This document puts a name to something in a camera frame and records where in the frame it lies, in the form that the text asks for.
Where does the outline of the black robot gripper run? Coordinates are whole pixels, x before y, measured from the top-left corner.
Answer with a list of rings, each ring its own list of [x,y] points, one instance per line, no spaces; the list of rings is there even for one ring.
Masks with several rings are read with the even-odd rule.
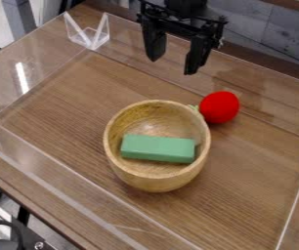
[[[166,53],[166,34],[184,39],[192,38],[184,74],[194,75],[207,63],[212,38],[223,37],[228,20],[210,9],[208,0],[140,0],[139,23],[152,62]]]

